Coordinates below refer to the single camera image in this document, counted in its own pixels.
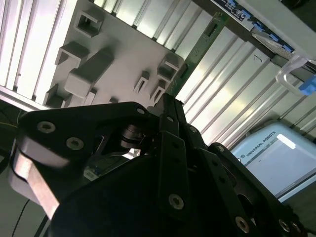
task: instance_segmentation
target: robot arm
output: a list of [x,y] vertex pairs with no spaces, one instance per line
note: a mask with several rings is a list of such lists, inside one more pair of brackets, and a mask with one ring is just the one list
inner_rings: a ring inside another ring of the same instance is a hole
[[[37,201],[50,237],[307,236],[219,143],[207,147],[164,94],[150,113],[134,102],[31,112],[10,161],[13,189]],[[86,184],[105,156],[136,157]]]

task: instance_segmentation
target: white cable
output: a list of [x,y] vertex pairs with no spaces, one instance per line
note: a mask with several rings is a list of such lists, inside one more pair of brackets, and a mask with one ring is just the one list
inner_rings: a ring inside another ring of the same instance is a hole
[[20,117],[21,113],[22,113],[22,110],[20,110],[19,115],[18,115],[18,117],[16,118],[16,124],[17,124],[17,125],[19,125],[19,117]]

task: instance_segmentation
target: corrugated metal wall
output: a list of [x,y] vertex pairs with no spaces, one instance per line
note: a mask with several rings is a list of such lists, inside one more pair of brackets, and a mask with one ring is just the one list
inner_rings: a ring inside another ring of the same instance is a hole
[[[313,140],[316,94],[296,96],[275,80],[280,69],[227,28],[180,91],[189,123],[206,142],[232,147],[253,127],[278,119]],[[299,86],[301,82],[291,77]]]
[[[36,95],[36,102],[42,103],[51,86],[54,62],[75,3],[0,1],[1,91],[9,91],[12,97],[27,104],[35,103],[31,99]],[[183,58],[212,19],[190,0],[95,3]],[[207,144],[217,141],[231,148],[252,128],[271,119],[278,119],[313,140],[316,94],[291,94],[275,82],[278,70],[265,54],[225,28],[177,98],[185,103],[188,122],[200,130]],[[291,82],[300,85],[295,78]],[[313,199],[315,193],[306,196]]]
[[[211,16],[190,0],[96,0],[95,3],[186,58]],[[232,147],[253,127],[278,119],[313,140],[316,95],[297,97],[275,82],[279,66],[227,28],[177,99],[207,144]],[[291,82],[301,83],[294,77]]]

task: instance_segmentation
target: black cable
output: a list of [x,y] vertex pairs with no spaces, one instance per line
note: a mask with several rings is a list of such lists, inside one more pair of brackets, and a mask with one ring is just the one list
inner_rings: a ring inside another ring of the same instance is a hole
[[43,229],[44,229],[44,227],[45,227],[47,221],[48,221],[48,216],[45,215],[44,218],[43,218],[43,220],[41,221],[41,223],[40,223],[40,225],[39,225],[39,228],[38,228],[38,230],[36,231],[34,237],[40,237],[40,235],[41,235],[41,233],[42,233],[42,231],[43,231]]
[[26,201],[26,203],[24,204],[24,207],[22,208],[22,211],[21,211],[21,213],[20,213],[20,216],[19,216],[19,219],[18,219],[18,221],[16,222],[16,224],[15,224],[15,227],[14,227],[14,229],[13,229],[13,232],[12,232],[12,237],[14,236],[14,233],[15,233],[15,231],[16,231],[16,228],[18,227],[18,224],[19,224],[19,221],[20,221],[20,219],[21,219],[21,216],[22,216],[22,214],[23,214],[23,211],[24,211],[24,209],[25,209],[25,207],[26,207],[26,205],[29,203],[29,199]]

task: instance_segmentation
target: white panel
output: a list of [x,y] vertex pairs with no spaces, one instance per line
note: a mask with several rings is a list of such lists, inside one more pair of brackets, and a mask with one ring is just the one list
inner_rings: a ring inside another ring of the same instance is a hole
[[273,63],[268,64],[255,80],[221,114],[217,115],[216,121],[203,133],[206,144],[214,142],[218,134],[238,117],[266,86],[275,82],[274,76],[278,70],[279,68]]
[[152,38],[171,5],[171,0],[152,0],[137,30]]
[[29,23],[29,19],[31,16],[31,10],[32,8],[36,7],[34,6],[36,3],[31,1],[24,1],[22,12],[21,12],[21,19],[20,24],[18,27],[18,32],[16,36],[16,42],[14,45],[14,51],[12,55],[12,60],[10,64],[10,70],[9,75],[6,82],[6,88],[12,90],[16,81],[16,78],[18,78],[18,67],[20,63],[20,57],[22,54],[23,45],[25,44],[26,39],[26,33],[28,26],[31,24]]
[[128,25],[133,25],[134,20],[142,7],[145,0],[125,0],[121,3],[117,18],[121,19]]
[[70,20],[76,5],[76,1],[74,0],[64,0],[61,3],[62,5],[60,6],[60,14],[58,14],[56,17],[55,27],[49,42],[49,48],[44,58],[38,84],[35,90],[36,102],[40,104],[43,104],[45,94],[50,89],[56,70],[55,60],[57,53],[59,47],[64,43]]
[[19,70],[20,77],[17,90],[19,94],[29,99],[33,96],[39,77],[41,63],[46,53],[59,2],[57,0],[40,0],[35,10],[36,15],[21,59],[22,66]]
[[19,17],[22,9],[22,0],[10,0],[6,16],[6,26],[3,29],[4,35],[1,42],[0,51],[0,85],[6,84],[10,61],[12,58],[13,47],[19,24]]
[[240,64],[244,62],[245,58],[248,58],[253,50],[254,46],[252,44],[245,43],[233,57],[225,58],[227,62],[224,66],[220,64],[218,67],[214,68],[214,71],[217,73],[210,74],[210,78],[206,79],[212,81],[212,84],[204,91],[190,110],[185,111],[188,123],[192,122],[201,109],[207,105],[209,98],[216,92],[216,90],[218,90],[221,84],[227,81],[235,73]]
[[281,39],[296,49],[299,55],[306,59],[316,59],[314,44],[316,33],[281,1],[238,0],[238,2]]
[[[95,6],[84,0],[79,2],[79,9],[90,7]],[[106,72],[103,71],[93,86],[98,91],[93,104],[108,103],[109,101],[105,101],[104,95],[109,94],[112,101],[115,98],[120,102],[135,101],[145,107],[154,105],[154,99],[151,98],[151,95],[155,92],[157,84],[159,84],[157,68],[164,59],[169,61],[169,57],[171,57],[170,60],[174,68],[177,68],[183,63],[183,59],[176,55],[170,55],[170,51],[162,45],[123,23],[115,16],[107,12],[103,14],[105,20],[97,36],[87,40],[80,32],[70,27],[65,39],[66,43],[76,40],[76,42],[87,48],[90,54],[85,65],[91,63],[93,55],[98,51],[100,52],[105,45],[117,43],[115,45],[117,48],[113,52],[113,63],[107,69],[102,68]],[[73,68],[71,60],[67,60],[57,66],[53,77],[54,83],[59,84],[57,94],[64,98],[68,95],[65,89],[70,91],[68,87],[64,86],[65,76]],[[144,90],[140,93],[135,93],[135,85],[144,71],[149,72],[148,83]]]
[[174,48],[176,50],[176,54],[183,58],[187,58],[211,20],[212,17],[206,11],[202,11],[179,47]]

